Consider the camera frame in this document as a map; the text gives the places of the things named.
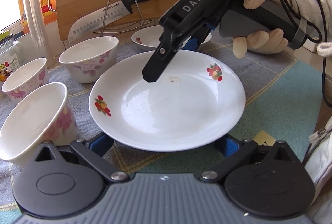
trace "knife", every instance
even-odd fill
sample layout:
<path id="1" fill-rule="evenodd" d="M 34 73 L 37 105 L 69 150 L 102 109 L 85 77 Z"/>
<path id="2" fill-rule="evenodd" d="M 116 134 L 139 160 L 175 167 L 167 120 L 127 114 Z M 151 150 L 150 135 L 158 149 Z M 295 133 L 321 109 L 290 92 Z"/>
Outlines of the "knife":
<path id="1" fill-rule="evenodd" d="M 137 0 L 137 3 L 145 1 L 149 0 Z M 105 25 L 132 14 L 133 4 L 135 4 L 135 0 L 121 0 L 110 4 L 107 10 Z M 103 25 L 105 10 L 105 7 L 101 8 L 75 21 L 69 30 L 68 41 L 72 42 L 86 33 L 90 33 L 101 28 Z"/>

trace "yellow patch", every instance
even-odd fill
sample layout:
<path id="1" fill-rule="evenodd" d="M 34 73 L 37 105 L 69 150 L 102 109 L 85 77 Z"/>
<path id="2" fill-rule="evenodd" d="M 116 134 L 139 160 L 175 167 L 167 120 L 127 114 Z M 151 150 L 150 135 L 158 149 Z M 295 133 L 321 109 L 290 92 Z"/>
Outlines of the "yellow patch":
<path id="1" fill-rule="evenodd" d="M 259 132 L 253 140 L 258 143 L 258 145 L 272 146 L 275 143 L 275 139 L 267 134 L 264 130 Z"/>

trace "gray cloth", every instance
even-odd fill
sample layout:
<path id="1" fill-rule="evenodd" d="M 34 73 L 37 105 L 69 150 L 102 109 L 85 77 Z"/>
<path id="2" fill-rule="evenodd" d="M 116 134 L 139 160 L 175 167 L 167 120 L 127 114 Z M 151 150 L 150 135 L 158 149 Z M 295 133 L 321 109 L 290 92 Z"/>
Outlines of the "gray cloth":
<path id="1" fill-rule="evenodd" d="M 133 42 L 121 44 L 118 47 L 118 61 L 140 52 L 143 51 Z M 238 60 L 232 53 L 230 39 L 222 39 L 216 32 L 213 32 L 212 41 L 202 45 L 200 52 L 211 55 L 227 64 L 239 76 L 245 88 L 248 107 L 238 126 L 230 134 L 234 134 L 237 138 L 251 138 L 261 129 L 265 131 L 266 129 L 277 129 L 273 137 L 275 139 L 286 138 L 298 157 L 303 157 L 308 147 L 307 136 L 312 133 L 315 127 L 320 106 L 320 74 L 283 53 L 272 56 L 248 53 L 244 58 Z M 51 70 L 49 78 L 50 82 L 62 82 L 68 87 L 69 100 L 77 121 L 78 136 L 89 139 L 100 133 L 101 130 L 92 120 L 88 108 L 88 98 L 93 84 L 80 84 L 74 81 L 64 67 Z M 297 82 L 296 79 L 304 80 L 305 84 Z M 284 92 L 285 88 L 288 90 L 288 85 L 292 84 L 292 80 L 295 80 L 296 84 L 292 86 L 297 92 L 296 96 L 291 95 L 291 99 L 297 100 L 299 98 L 299 101 L 304 102 L 304 105 L 301 106 L 304 112 L 299 111 L 294 120 L 289 114 L 285 115 L 285 119 L 278 118 L 278 114 L 284 113 L 283 110 L 285 109 L 286 113 L 293 113 L 292 108 L 287 103 L 284 103 L 284 105 L 273 104 L 277 102 L 274 97 L 280 100 L 283 95 L 293 93 L 291 91 Z M 3 98 L 1 101 L 0 125 L 3 124 L 13 108 L 14 104 L 9 98 Z M 268 114 L 268 111 L 271 111 L 272 115 L 265 118 L 264 114 Z M 306 131 L 301 127 L 293 126 L 297 123 L 296 120 L 299 120 L 299 116 L 303 120 L 301 121 L 301 127 Z M 163 154 L 141 151 L 115 142 L 104 158 L 129 173 L 138 170 L 147 172 L 197 172 L 200 169 L 212 166 L 222 159 L 222 156 L 212 145 L 186 152 Z M 18 214 L 12 195 L 12 185 L 19 172 L 19 167 L 0 160 L 0 192 L 2 194 L 0 196 L 0 224 L 9 223 L 12 220 L 10 210 L 13 212 L 16 210 L 15 212 Z"/>

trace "plate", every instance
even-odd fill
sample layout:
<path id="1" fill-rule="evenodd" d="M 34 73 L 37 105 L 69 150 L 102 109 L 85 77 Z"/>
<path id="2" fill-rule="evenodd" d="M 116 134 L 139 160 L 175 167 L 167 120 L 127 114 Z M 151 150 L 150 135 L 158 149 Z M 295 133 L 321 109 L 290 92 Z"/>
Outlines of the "plate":
<path id="1" fill-rule="evenodd" d="M 159 38 L 164 32 L 164 28 L 160 25 L 150 26 L 143 28 L 132 35 L 132 41 L 134 41 L 136 44 L 140 45 L 141 49 L 144 51 L 152 51 L 155 50 L 158 45 L 160 44 Z M 185 46 L 185 44 L 188 42 L 188 40 L 191 38 L 188 37 L 186 41 L 183 42 L 182 48 Z M 207 36 L 207 38 L 204 40 L 204 43 L 210 41 L 212 38 L 211 33 Z"/>
<path id="2" fill-rule="evenodd" d="M 174 152 L 209 144 L 237 124 L 245 92 L 227 65 L 179 50 L 159 80 L 147 83 L 142 69 L 152 54 L 120 61 L 94 84 L 89 110 L 102 131 L 134 148 Z"/>

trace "plastic wrap roll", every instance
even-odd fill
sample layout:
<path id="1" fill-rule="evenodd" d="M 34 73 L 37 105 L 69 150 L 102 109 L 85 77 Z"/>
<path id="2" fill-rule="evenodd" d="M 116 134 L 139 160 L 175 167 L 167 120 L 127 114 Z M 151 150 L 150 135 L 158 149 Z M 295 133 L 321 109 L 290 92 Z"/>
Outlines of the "plastic wrap roll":
<path id="1" fill-rule="evenodd" d="M 40 0 L 23 0 L 23 5 L 33 41 L 35 58 L 45 57 L 47 65 L 50 67 L 54 65 L 55 58 L 46 33 Z"/>

